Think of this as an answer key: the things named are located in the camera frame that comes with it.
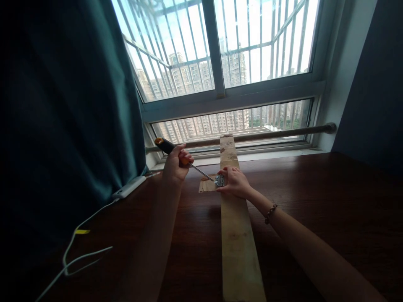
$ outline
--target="hand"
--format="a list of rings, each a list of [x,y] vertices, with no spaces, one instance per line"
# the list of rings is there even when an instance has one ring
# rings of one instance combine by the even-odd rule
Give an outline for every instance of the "hand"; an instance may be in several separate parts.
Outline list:
[[[240,169],[232,166],[226,166],[218,171],[225,178],[225,186],[217,188],[217,192],[229,193],[241,198],[247,199],[252,189],[246,176]]]
[[[184,150],[186,144],[176,146],[168,155],[165,162],[163,177],[166,182],[180,182],[185,180],[187,173],[189,172],[189,165],[183,165],[180,161],[182,158],[186,158],[190,163],[194,162],[194,158],[188,151]]]

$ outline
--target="beaded bracelet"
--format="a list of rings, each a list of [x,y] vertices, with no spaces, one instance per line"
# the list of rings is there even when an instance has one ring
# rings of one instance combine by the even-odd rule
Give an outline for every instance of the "beaded bracelet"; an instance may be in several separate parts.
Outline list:
[[[277,207],[277,204],[275,203],[275,204],[270,208],[269,212],[267,213],[266,218],[264,219],[264,223],[265,223],[265,224],[269,224],[270,215],[276,210],[276,207]]]

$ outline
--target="orange screwdriver handle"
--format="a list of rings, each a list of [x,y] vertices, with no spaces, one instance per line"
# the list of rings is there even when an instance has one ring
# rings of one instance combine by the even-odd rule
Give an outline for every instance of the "orange screwdriver handle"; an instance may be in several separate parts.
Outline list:
[[[158,148],[161,149],[161,151],[165,152],[166,154],[171,153],[172,150],[176,147],[173,143],[163,138],[156,138],[154,140],[154,143],[157,145]],[[189,160],[186,158],[181,158],[181,162],[183,165],[187,165],[189,163]]]

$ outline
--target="curtain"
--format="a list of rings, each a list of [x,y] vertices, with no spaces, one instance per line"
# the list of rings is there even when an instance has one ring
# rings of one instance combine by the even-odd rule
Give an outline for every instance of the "curtain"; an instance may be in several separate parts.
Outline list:
[[[2,230],[18,273],[65,243],[146,165],[112,3],[32,1],[14,13],[3,44]]]

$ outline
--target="window sill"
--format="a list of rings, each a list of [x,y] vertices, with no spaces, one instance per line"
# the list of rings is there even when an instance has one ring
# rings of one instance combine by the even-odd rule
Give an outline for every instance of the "window sill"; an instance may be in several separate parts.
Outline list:
[[[238,154],[238,161],[252,161],[258,159],[272,159],[272,158],[280,158],[280,157],[288,157],[288,156],[299,156],[299,155],[307,155],[307,154],[318,154],[318,153],[327,153],[327,151],[317,149],[317,148],[301,148],[296,150],[282,150],[282,151],[269,151],[269,152],[261,152],[254,154]],[[208,166],[213,164],[220,164],[220,155],[214,154],[209,158],[196,158],[194,160],[195,166]],[[159,171],[163,170],[165,163],[156,164],[150,171]]]

